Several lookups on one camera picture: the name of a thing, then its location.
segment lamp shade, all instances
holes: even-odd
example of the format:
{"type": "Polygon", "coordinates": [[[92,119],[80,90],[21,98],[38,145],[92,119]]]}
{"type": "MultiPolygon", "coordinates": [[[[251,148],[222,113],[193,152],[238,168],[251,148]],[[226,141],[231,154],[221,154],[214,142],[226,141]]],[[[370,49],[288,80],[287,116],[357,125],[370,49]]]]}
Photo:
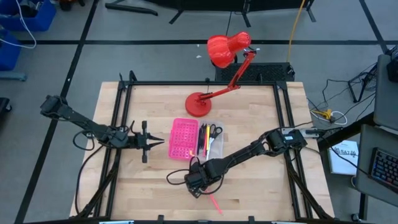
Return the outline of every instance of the lamp shade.
{"type": "Polygon", "coordinates": [[[227,37],[214,35],[207,41],[207,51],[211,61],[220,68],[226,68],[235,58],[236,52],[249,47],[251,37],[247,32],[240,32],[227,37]]]}

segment red desk lamp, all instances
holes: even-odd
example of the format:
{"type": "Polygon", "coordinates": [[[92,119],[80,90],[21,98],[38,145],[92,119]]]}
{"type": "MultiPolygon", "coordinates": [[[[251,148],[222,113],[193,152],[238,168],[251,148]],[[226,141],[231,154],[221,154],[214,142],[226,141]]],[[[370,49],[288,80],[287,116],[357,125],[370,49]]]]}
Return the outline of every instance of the red desk lamp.
{"type": "Polygon", "coordinates": [[[249,47],[251,37],[246,32],[240,32],[232,37],[225,35],[215,35],[210,37],[207,41],[207,51],[211,61],[220,68],[226,68],[235,58],[236,52],[244,50],[244,62],[235,73],[228,86],[214,93],[192,93],[185,100],[185,109],[187,112],[195,117],[201,117],[208,114],[211,110],[211,100],[215,96],[227,93],[232,90],[240,88],[236,82],[242,77],[244,71],[247,69],[251,61],[256,55],[256,51],[249,47]]]}

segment wooden tabletop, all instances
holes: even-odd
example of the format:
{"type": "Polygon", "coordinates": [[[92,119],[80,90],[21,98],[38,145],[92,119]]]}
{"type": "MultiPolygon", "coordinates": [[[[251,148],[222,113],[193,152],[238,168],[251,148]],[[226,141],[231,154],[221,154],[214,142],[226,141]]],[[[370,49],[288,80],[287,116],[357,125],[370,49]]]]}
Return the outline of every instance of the wooden tabletop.
{"type": "MultiPolygon", "coordinates": [[[[94,121],[110,124],[118,83],[104,82],[94,115],[94,121]]],[[[216,91],[224,86],[210,86],[216,91]]],[[[288,83],[295,124],[311,121],[303,84],[288,83]]],[[[214,194],[223,214],[220,215],[208,196],[195,199],[185,185],[170,185],[166,175],[177,169],[188,169],[188,161],[168,157],[168,142],[175,118],[192,118],[184,107],[186,97],[193,92],[206,92],[207,86],[134,86],[127,123],[148,121],[148,132],[165,139],[165,144],[149,152],[148,163],[141,162],[142,152],[125,149],[122,152],[112,219],[156,220],[294,220],[292,199],[283,156],[257,156],[230,169],[222,188],[214,194]]],[[[224,124],[224,156],[231,154],[257,139],[263,132],[278,128],[274,93],[271,86],[242,86],[241,89],[211,99],[213,107],[203,119],[224,124]]],[[[118,122],[121,120],[124,96],[118,122]]],[[[308,139],[308,147],[318,149],[315,140],[308,139]]],[[[103,149],[87,163],[80,181],[78,204],[80,210],[98,188],[104,158],[103,149]]],[[[87,158],[92,152],[86,152],[87,158]]],[[[333,214],[328,186],[320,156],[302,150],[303,168],[309,191],[330,215],[333,214]]],[[[173,181],[182,180],[184,172],[173,181]]],[[[301,214],[305,216],[302,196],[298,190],[301,214]]],[[[104,214],[106,203],[101,211],[104,214]]]]}

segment book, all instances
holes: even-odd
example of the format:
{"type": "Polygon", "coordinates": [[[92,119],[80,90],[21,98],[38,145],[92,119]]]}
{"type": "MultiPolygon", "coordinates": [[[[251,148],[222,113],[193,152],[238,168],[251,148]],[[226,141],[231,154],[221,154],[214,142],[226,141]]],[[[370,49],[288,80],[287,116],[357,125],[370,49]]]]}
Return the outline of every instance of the book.
{"type": "MultiPolygon", "coordinates": [[[[343,158],[351,161],[356,166],[358,165],[358,145],[355,141],[344,140],[341,143],[333,146],[333,149],[343,158]]],[[[332,174],[343,174],[343,175],[356,175],[356,168],[349,162],[340,158],[332,151],[328,149],[329,153],[329,164],[330,172],[332,174]]]]}

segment white cable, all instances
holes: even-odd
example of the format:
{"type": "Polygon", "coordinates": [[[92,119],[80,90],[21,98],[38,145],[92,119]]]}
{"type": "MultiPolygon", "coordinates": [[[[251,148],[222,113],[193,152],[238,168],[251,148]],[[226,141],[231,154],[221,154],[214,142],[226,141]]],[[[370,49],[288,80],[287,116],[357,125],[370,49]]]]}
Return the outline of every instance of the white cable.
{"type": "Polygon", "coordinates": [[[6,43],[6,44],[9,44],[9,45],[16,46],[16,47],[23,47],[23,48],[26,48],[26,49],[34,49],[34,48],[36,47],[36,44],[37,44],[37,43],[36,43],[36,39],[35,39],[35,37],[32,35],[32,33],[30,32],[30,30],[27,28],[27,26],[26,26],[26,24],[25,24],[24,17],[22,16],[22,9],[21,9],[21,6],[19,5],[19,1],[18,1],[18,0],[15,0],[15,1],[17,2],[17,5],[18,5],[19,16],[20,16],[19,20],[21,21],[22,25],[24,26],[24,28],[26,29],[26,31],[29,33],[29,35],[32,37],[32,39],[33,39],[33,41],[34,41],[34,45],[31,46],[31,47],[29,47],[29,46],[25,46],[25,45],[13,44],[13,43],[10,43],[10,42],[5,41],[5,40],[3,40],[3,39],[0,39],[0,41],[1,41],[1,42],[4,42],[4,43],[6,43]]]}
{"type": "MultiPolygon", "coordinates": [[[[326,122],[330,123],[329,120],[320,118],[320,117],[319,117],[318,115],[316,115],[313,111],[310,111],[310,112],[311,112],[312,115],[314,115],[314,117],[318,118],[319,120],[326,121],[326,122]]],[[[334,113],[341,114],[341,117],[344,117],[344,119],[345,119],[346,121],[345,121],[344,123],[337,123],[337,122],[335,122],[335,123],[333,123],[333,124],[337,124],[337,125],[346,125],[346,124],[348,123],[347,117],[346,117],[342,112],[340,112],[340,111],[332,111],[332,112],[331,112],[331,115],[333,116],[334,113]]]]}

